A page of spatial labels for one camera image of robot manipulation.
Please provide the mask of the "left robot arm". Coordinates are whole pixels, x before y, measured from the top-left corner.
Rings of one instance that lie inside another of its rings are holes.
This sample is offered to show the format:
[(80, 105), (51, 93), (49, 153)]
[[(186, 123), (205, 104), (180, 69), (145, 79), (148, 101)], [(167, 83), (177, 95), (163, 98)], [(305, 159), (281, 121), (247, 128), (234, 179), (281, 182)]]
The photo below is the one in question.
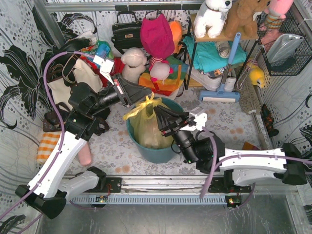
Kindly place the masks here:
[(69, 98), (73, 109), (67, 120), (61, 121), (62, 133), (54, 150), (36, 176), (27, 185), (17, 187), (16, 195), (54, 219), (72, 198), (88, 190), (103, 190), (106, 173), (96, 167), (88, 168), (68, 182), (62, 179), (74, 157), (98, 128), (101, 111), (119, 102), (132, 106), (151, 92), (150, 88), (129, 82), (120, 74), (114, 76), (112, 85), (98, 93), (85, 82), (75, 84)]

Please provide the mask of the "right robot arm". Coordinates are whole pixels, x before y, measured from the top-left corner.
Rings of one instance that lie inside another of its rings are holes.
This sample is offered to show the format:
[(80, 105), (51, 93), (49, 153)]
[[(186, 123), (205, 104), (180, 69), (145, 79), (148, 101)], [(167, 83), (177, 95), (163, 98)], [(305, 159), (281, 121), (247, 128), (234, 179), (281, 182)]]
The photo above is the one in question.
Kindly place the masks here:
[(279, 179), (287, 185), (307, 184), (305, 166), (291, 143), (272, 150), (234, 150), (225, 147), (221, 139), (207, 131), (207, 114), (200, 108), (177, 112), (163, 106), (154, 108), (158, 128), (164, 137), (173, 137), (187, 164), (207, 174), (201, 195), (237, 192), (256, 182)]

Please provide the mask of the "yellow trash bag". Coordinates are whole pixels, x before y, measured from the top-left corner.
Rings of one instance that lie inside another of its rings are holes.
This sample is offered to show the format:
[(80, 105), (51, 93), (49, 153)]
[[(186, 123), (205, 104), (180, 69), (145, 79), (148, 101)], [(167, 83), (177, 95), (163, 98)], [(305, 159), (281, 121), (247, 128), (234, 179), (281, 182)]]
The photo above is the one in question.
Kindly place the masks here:
[(151, 94), (123, 116), (123, 120), (130, 121), (136, 142), (145, 148), (164, 149), (170, 147), (173, 141), (171, 136), (164, 137), (158, 128), (154, 111), (154, 108), (158, 106), (166, 107), (162, 98)]

